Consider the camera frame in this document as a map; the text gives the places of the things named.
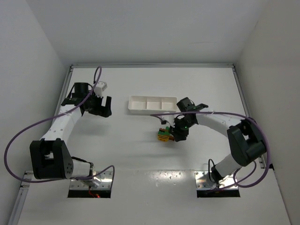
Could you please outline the yellow lego plate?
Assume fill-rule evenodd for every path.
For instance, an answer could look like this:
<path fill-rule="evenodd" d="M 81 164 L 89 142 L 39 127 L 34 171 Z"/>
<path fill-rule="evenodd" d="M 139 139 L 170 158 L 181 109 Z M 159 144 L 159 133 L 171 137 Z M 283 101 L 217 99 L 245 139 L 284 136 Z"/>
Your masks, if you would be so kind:
<path fill-rule="evenodd" d="M 163 136 L 163 135 L 158 135 L 157 139 L 161 142 L 168 142 L 169 141 L 169 137 L 168 136 Z"/>

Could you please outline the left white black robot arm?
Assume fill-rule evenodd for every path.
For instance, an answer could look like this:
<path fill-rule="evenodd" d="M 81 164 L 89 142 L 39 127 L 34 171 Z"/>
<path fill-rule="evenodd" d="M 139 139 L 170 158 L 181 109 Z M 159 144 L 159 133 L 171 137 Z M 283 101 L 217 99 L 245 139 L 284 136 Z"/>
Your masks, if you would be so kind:
<path fill-rule="evenodd" d="M 103 101 L 107 84 L 96 83 L 95 88 L 86 82 L 74 83 L 60 106 L 59 117 L 38 141 L 30 144 L 30 156 L 34 177 L 38 180 L 63 180 L 91 176 L 93 163 L 71 156 L 67 143 L 75 124 L 89 113 L 107 118 L 111 116 L 110 96 Z"/>

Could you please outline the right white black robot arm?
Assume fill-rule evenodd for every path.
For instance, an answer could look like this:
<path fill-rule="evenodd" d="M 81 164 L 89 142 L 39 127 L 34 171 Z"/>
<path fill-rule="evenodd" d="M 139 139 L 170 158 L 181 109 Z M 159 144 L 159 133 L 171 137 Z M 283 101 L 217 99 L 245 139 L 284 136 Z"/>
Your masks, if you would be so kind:
<path fill-rule="evenodd" d="M 184 141 L 194 125 L 211 128 L 228 139 L 230 154 L 209 171 L 211 181 L 220 180 L 238 169 L 249 165 L 267 152 L 262 132 L 251 119 L 236 119 L 235 115 L 214 112 L 205 104 L 195 105 L 189 98 L 177 103 L 181 116 L 174 119 L 169 133 L 176 142 Z"/>

